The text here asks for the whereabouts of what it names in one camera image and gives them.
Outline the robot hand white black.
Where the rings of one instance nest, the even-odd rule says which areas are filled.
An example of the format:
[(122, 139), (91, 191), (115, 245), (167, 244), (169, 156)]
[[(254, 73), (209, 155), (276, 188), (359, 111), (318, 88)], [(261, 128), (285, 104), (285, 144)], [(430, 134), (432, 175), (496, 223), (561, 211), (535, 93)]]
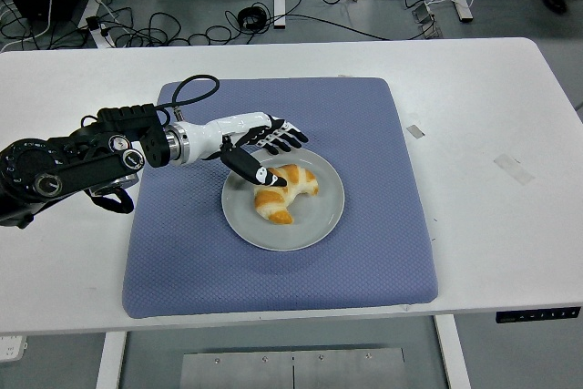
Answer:
[(263, 112), (219, 118), (205, 125), (177, 122), (173, 128), (180, 145), (178, 162), (190, 164), (197, 159), (218, 158), (248, 182), (262, 186), (284, 187), (287, 182), (262, 166), (243, 149), (245, 145), (276, 155), (308, 142), (291, 122)]

